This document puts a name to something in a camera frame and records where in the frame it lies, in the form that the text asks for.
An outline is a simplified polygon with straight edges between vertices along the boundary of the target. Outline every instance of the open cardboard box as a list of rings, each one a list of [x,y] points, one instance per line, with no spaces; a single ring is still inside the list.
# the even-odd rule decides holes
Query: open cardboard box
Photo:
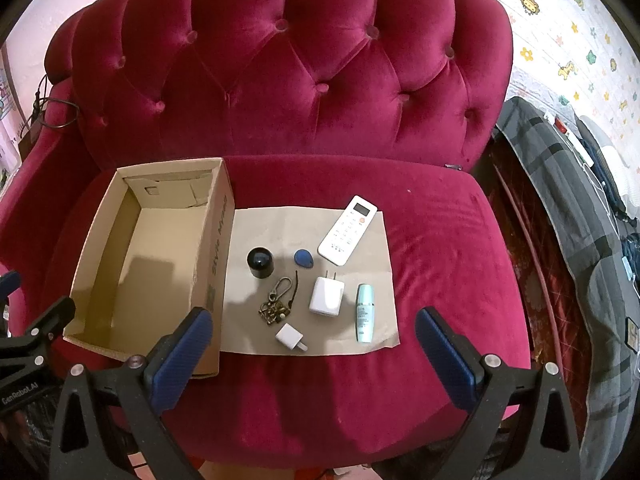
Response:
[[[64,339],[124,361],[146,355],[203,306],[213,337],[194,376],[216,375],[233,218],[221,158],[116,170],[82,248]]]

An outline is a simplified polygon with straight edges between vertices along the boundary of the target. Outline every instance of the blue gripper pad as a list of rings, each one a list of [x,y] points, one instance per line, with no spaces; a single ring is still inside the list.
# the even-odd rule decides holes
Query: blue gripper pad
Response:
[[[472,412],[478,402],[476,378],[447,335],[424,308],[415,317],[415,335],[453,405],[467,413]]]
[[[178,403],[200,357],[211,342],[211,314],[194,308],[175,332],[161,339],[149,354],[145,377],[149,403],[157,415]]]
[[[6,303],[9,294],[20,288],[20,281],[20,274],[15,270],[10,270],[0,276],[0,303]]]

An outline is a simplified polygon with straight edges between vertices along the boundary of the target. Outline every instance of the remote control screen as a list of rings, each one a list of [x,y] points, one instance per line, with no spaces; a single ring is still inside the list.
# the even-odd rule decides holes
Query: remote control screen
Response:
[[[362,204],[359,204],[357,202],[356,202],[356,205],[353,206],[353,208],[362,216],[366,216],[369,214],[369,210],[366,207],[364,207]]]

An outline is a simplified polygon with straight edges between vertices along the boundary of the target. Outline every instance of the small white adapter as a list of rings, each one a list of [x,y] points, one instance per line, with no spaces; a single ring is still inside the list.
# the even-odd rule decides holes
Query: small white adapter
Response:
[[[278,330],[276,339],[280,341],[289,350],[293,350],[295,347],[300,348],[303,352],[308,350],[308,347],[301,341],[302,334],[293,328],[289,323],[285,323],[284,326]]]
[[[344,282],[334,278],[316,278],[314,291],[311,295],[309,310],[323,316],[337,316],[340,314],[340,304],[344,293]]]

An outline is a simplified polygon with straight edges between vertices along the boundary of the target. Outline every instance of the red velvet sofa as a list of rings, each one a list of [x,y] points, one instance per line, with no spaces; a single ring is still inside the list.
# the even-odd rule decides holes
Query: red velvet sofa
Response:
[[[511,71],[496,0],[98,0],[50,43],[44,128],[0,202],[0,272],[16,269],[10,329],[68,294],[113,169],[224,156],[239,208],[385,214],[401,344],[364,356],[221,355],[165,423],[223,462],[370,462],[453,434],[453,408],[415,340],[438,307],[481,352],[529,366],[520,295],[491,208],[465,171],[488,141]],[[51,103],[47,122],[73,110]],[[114,363],[66,342],[66,364]]]

